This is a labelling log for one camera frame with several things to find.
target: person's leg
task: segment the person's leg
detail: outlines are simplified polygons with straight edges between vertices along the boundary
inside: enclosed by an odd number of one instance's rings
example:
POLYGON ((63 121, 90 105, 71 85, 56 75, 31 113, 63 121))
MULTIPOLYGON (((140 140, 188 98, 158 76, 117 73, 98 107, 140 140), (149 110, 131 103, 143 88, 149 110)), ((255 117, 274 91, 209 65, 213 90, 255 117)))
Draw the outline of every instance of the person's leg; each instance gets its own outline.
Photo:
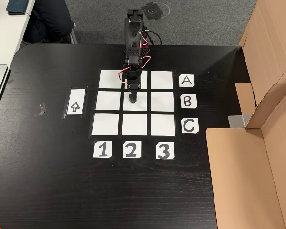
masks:
POLYGON ((27 43, 39 43, 47 37, 45 24, 32 12, 27 28, 24 32, 23 40, 27 43))
POLYGON ((47 38, 51 42, 71 33, 73 22, 64 0, 36 0, 34 9, 47 26, 47 38))

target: number 3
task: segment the number 3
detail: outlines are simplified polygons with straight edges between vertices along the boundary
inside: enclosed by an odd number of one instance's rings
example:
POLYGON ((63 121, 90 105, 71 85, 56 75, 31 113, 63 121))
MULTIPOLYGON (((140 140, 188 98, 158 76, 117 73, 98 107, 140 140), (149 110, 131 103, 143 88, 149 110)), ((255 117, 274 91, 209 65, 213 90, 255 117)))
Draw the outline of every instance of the number 3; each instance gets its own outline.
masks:
POLYGON ((156 158, 160 160, 174 159, 174 142, 159 142, 156 146, 156 158))
POLYGON ((164 147, 164 150, 162 151, 163 153, 165 153, 165 156, 161 156, 158 155, 159 159, 168 159, 170 156, 170 152, 168 152, 168 149, 170 148, 170 146, 168 144, 161 144, 159 145, 159 148, 164 147))

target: arrow sign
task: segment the arrow sign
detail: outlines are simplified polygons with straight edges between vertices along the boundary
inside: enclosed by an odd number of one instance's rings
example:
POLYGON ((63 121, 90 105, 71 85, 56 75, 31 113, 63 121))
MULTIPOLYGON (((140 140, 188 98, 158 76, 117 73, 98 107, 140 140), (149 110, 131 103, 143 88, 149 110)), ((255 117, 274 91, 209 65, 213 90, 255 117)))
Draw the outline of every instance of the arrow sign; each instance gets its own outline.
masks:
POLYGON ((86 89, 71 89, 67 115, 82 115, 86 89))
POLYGON ((77 102, 75 102, 75 104, 73 104, 70 108, 73 109, 73 112, 76 112, 77 109, 80 109, 80 106, 78 106, 77 102))

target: black cable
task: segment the black cable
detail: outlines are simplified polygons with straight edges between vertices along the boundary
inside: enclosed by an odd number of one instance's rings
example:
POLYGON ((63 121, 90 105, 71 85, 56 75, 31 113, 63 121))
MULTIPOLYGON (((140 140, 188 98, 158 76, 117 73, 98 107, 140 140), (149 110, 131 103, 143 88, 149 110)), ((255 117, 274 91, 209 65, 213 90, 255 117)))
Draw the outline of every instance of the black cable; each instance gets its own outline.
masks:
POLYGON ((149 34, 147 34, 147 36, 148 36, 148 38, 149 38, 151 44, 154 45, 154 42, 153 42, 153 39, 151 38, 151 36, 150 36, 149 34))
POLYGON ((157 35, 157 36, 159 37, 159 39, 160 39, 160 45, 162 45, 162 39, 161 39, 161 37, 159 36, 159 34, 157 34, 156 32, 150 31, 150 30, 149 30, 149 32, 151 32, 151 33, 157 35))

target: robotic arm gripper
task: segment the robotic arm gripper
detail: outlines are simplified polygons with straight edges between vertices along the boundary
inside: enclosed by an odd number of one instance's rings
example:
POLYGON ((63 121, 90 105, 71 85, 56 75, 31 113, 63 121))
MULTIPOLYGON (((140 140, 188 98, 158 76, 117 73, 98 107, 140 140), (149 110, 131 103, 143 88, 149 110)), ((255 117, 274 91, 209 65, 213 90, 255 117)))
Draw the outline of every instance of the robotic arm gripper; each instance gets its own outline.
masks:
POLYGON ((150 60, 147 55, 147 27, 144 26, 142 10, 128 10, 127 18, 124 20, 124 39, 126 47, 123 59, 124 83, 127 81, 127 89, 130 91, 129 101, 137 101, 137 92, 141 89, 142 68, 150 60))

